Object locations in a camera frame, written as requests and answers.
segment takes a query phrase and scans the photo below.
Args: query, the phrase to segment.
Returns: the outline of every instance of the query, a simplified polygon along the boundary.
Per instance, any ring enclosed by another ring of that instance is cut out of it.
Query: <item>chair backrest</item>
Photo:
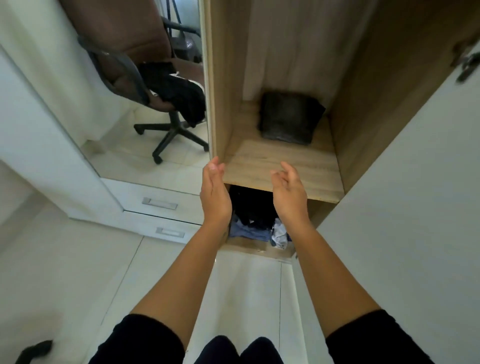
[[[128,55],[135,64],[172,58],[170,39],[154,0],[59,0],[77,33],[98,46]],[[114,82],[122,69],[99,57]]]

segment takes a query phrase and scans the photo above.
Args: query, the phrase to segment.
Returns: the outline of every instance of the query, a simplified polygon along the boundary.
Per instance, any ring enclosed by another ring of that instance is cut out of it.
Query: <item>chair armrest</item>
[[[174,23],[173,21],[168,20],[167,18],[164,18],[164,17],[162,17],[162,20],[163,20],[163,25],[165,26],[165,28],[180,30],[182,32],[187,32],[187,33],[193,33],[193,34],[198,35],[200,38],[202,37],[201,34],[200,34],[200,29],[198,29],[198,28],[195,28],[193,26]]]
[[[109,57],[110,59],[114,60],[117,64],[119,64],[126,72],[127,77],[135,85],[135,90],[139,98],[139,100],[135,100],[135,101],[140,102],[143,105],[150,104],[150,98],[148,97],[147,87],[145,86],[144,80],[140,75],[140,72],[138,72],[137,66],[135,65],[135,63],[133,63],[133,61],[130,59],[129,56],[112,49],[99,47],[98,45],[94,44],[92,41],[90,41],[84,36],[78,36],[78,43],[80,44],[80,46],[82,46],[83,49],[85,49],[88,52],[88,55],[90,56],[98,74],[100,75],[100,78],[102,79],[103,83],[108,87],[110,91],[112,91],[114,94],[124,96],[119,94],[116,87],[112,85],[112,83],[105,77],[103,70],[100,66],[100,63],[95,55],[102,55],[102,56]]]

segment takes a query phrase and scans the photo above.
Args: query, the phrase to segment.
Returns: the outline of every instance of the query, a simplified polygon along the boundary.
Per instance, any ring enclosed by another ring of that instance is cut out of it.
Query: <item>white tile floor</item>
[[[118,132],[113,140],[109,140],[107,151],[89,159],[101,177],[190,194],[200,193],[200,171],[209,161],[209,153],[178,135],[160,154],[163,163],[157,165],[153,162],[152,152],[167,132],[146,130],[143,135],[138,135],[133,129],[134,123],[169,123],[167,113],[140,106],[122,122],[129,125],[117,126]],[[208,141],[206,122],[189,130]]]
[[[0,254],[0,362],[53,338],[46,363],[87,363],[184,245],[69,220],[48,204]],[[239,351],[268,337],[286,364],[307,363],[289,264],[220,251],[184,363],[215,335]]]

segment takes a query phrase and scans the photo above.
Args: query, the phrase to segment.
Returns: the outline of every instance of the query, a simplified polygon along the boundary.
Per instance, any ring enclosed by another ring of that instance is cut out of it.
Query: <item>forearm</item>
[[[168,326],[184,348],[190,341],[224,230],[213,224],[203,225],[132,310]]]
[[[380,309],[311,224],[287,226],[324,336]]]

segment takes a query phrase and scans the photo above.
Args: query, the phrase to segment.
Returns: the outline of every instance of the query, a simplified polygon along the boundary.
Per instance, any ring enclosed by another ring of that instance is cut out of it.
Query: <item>drawer handle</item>
[[[169,229],[164,229],[164,228],[157,228],[156,233],[157,234],[162,234],[162,235],[174,236],[174,237],[180,238],[180,239],[182,239],[185,236],[184,232],[169,230]]]
[[[176,210],[177,207],[178,207],[178,204],[174,204],[174,203],[171,203],[171,202],[152,200],[151,198],[148,198],[148,197],[144,197],[144,199],[142,201],[142,205],[163,207],[163,208],[168,208],[170,210]]]

